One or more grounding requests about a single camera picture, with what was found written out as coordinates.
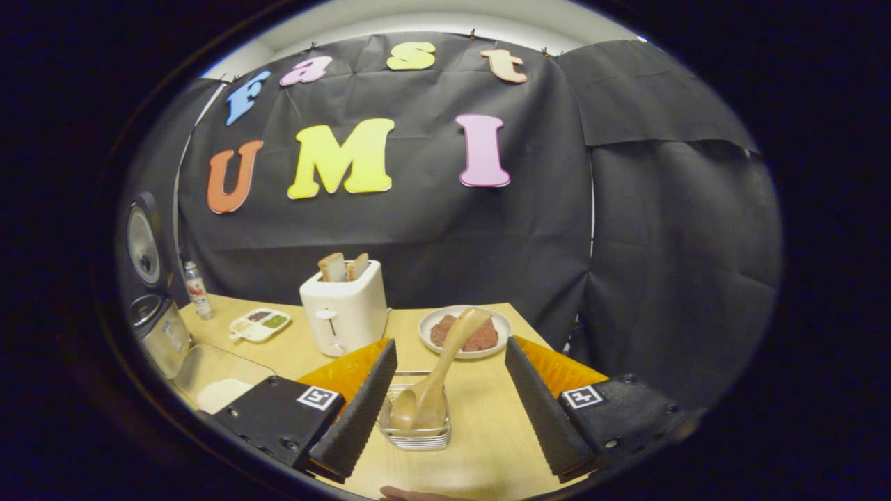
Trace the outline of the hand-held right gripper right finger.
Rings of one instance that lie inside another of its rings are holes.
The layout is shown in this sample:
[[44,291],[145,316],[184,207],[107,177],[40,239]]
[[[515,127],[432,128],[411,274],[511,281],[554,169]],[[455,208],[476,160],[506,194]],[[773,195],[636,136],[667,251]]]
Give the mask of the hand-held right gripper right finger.
[[504,362],[563,483],[629,468],[696,424],[684,406],[635,374],[610,378],[532,340],[510,338]]

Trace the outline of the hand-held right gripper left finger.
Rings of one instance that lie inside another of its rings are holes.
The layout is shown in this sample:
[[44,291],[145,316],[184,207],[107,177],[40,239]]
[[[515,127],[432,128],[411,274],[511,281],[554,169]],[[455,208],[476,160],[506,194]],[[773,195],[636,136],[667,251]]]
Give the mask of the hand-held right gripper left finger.
[[397,370],[393,339],[338,358],[302,379],[272,375],[212,415],[214,426],[311,477],[345,483]]

